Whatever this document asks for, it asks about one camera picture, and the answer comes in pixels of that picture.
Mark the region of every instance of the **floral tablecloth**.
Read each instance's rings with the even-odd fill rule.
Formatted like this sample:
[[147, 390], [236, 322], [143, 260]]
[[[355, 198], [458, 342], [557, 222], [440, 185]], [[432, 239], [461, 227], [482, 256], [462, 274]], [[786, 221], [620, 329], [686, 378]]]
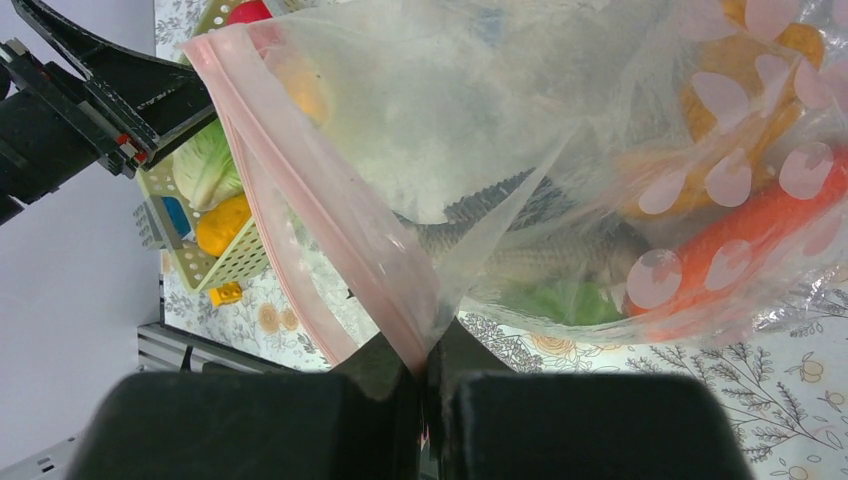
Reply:
[[[176, 58], [206, 0], [156, 0], [157, 53]], [[215, 309], [191, 295], [163, 255], [165, 323], [301, 370], [329, 364], [288, 306], [273, 272], [242, 282], [241, 302]], [[724, 406], [758, 478], [848, 480], [848, 294], [832, 290], [807, 321], [719, 350], [674, 345], [599, 347], [498, 325], [460, 321], [521, 372], [691, 375]]]

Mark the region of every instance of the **white wall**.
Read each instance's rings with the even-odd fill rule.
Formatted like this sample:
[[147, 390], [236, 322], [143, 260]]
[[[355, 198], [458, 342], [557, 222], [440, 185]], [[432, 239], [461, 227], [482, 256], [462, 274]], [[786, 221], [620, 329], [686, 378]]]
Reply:
[[[152, 0], [46, 0], [84, 28], [152, 53]], [[0, 0], [0, 39], [57, 55]], [[93, 165], [0, 226], [0, 469], [80, 431], [136, 364], [158, 313], [157, 257], [132, 221], [135, 182]]]

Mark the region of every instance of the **red tomato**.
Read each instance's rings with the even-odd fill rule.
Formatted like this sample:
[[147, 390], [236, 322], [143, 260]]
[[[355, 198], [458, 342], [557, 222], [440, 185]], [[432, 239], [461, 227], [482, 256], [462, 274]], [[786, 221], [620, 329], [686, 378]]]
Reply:
[[251, 0], [233, 8], [230, 16], [227, 17], [227, 25], [258, 22], [268, 18], [271, 18], [271, 12], [262, 0]]

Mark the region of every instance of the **gray fish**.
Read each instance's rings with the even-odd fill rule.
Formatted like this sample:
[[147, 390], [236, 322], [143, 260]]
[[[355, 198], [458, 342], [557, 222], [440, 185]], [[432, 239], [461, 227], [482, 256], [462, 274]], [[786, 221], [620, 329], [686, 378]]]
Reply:
[[[399, 217], [418, 239], [424, 251], [438, 262], [476, 221], [508, 197], [529, 172], [505, 180], [445, 209], [448, 223], [421, 225]], [[527, 232], [530, 240], [515, 246], [499, 246], [483, 266], [486, 285], [539, 285], [558, 279], [580, 279], [600, 285], [616, 285], [639, 257], [650, 249], [648, 242], [631, 225], [615, 214], [572, 221], [550, 230], [556, 220], [574, 206], [545, 179], [534, 191], [506, 237]], [[528, 230], [542, 227], [538, 232]]]

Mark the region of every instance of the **transparent plastic bag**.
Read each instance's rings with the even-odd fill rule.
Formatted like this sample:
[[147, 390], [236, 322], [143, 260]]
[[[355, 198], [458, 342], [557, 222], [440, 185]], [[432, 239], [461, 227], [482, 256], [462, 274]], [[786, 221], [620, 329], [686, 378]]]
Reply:
[[418, 368], [460, 306], [726, 342], [826, 278], [848, 229], [845, 3], [357, 0], [185, 50], [319, 345], [358, 342], [307, 250]]

